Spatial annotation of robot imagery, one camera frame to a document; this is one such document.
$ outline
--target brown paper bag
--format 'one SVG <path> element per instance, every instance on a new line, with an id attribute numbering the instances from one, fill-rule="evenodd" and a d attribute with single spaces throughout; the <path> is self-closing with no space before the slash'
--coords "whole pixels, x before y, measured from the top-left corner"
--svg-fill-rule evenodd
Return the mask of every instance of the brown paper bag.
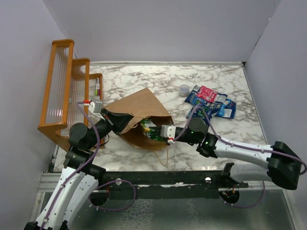
<path id="1" fill-rule="evenodd" d="M 133 147 L 146 150 L 160 150 L 166 147 L 164 142 L 148 139 L 139 124 L 144 118 L 151 119 L 157 126 L 169 125 L 173 122 L 169 112 L 148 88 L 108 104 L 105 108 L 114 113 L 134 116 L 120 133 L 120 137 Z"/>

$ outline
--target marble surface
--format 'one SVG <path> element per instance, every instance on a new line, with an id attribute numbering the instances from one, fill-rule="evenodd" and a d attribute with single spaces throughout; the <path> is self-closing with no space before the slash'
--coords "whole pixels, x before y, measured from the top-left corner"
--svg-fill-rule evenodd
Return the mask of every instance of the marble surface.
<path id="1" fill-rule="evenodd" d="M 192 105 L 178 95 L 179 86 L 187 84 L 205 85 L 237 103 L 235 119 L 212 118 L 217 133 L 225 138 L 253 144 L 265 144 L 263 132 L 251 98 L 251 94 L 240 65 L 197 66 L 137 66 L 92 65 L 91 73 L 103 74 L 104 104 L 128 96 L 148 87 L 170 112 L 175 125 L 183 127 L 186 114 Z M 94 85 L 90 85 L 90 96 L 94 98 Z M 155 154 L 148 150 L 131 147 L 114 133 L 104 149 L 100 149 L 94 164 L 108 171 L 173 171 L 173 170 L 219 170 L 232 159 L 205 158 L 196 152 L 196 146 L 177 142 L 168 148 L 169 160 L 162 166 Z M 60 172 L 66 152 L 59 150 L 55 172 Z M 157 154 L 166 162 L 166 150 Z"/>

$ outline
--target gray wall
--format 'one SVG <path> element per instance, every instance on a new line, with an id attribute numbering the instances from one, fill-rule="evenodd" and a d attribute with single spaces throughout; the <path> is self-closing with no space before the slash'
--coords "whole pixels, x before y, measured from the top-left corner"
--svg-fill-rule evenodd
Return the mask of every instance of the gray wall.
<path id="1" fill-rule="evenodd" d="M 51 42 L 63 39 L 40 0 L 0 1 L 0 229 L 24 229 L 54 144 L 38 130 Z"/>
<path id="2" fill-rule="evenodd" d="M 307 1 L 282 0 L 246 71 L 270 143 L 284 141 L 307 162 Z M 295 191 L 307 228 L 307 175 Z"/>
<path id="3" fill-rule="evenodd" d="M 44 2 L 91 61 L 247 61 L 279 0 Z"/>

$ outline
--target dish rack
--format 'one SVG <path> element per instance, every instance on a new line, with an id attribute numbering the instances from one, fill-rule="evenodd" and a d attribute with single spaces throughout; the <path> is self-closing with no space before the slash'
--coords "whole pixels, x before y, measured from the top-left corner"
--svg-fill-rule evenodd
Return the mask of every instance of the dish rack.
<path id="1" fill-rule="evenodd" d="M 102 74 L 90 74 L 88 58 L 73 58 L 74 41 L 52 42 L 43 106 L 38 130 L 68 151 L 69 129 L 75 123 L 88 126 L 88 120 L 78 110 L 76 103 L 89 99 L 90 81 L 99 79 L 102 100 Z"/>

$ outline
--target white label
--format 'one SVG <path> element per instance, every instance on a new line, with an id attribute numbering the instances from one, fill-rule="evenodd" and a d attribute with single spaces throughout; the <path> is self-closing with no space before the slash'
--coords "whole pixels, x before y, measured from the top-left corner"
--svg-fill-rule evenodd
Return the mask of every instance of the white label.
<path id="1" fill-rule="evenodd" d="M 230 118 L 231 112 L 232 112 L 231 109 L 224 109 L 224 115 L 223 115 L 223 117 Z"/>

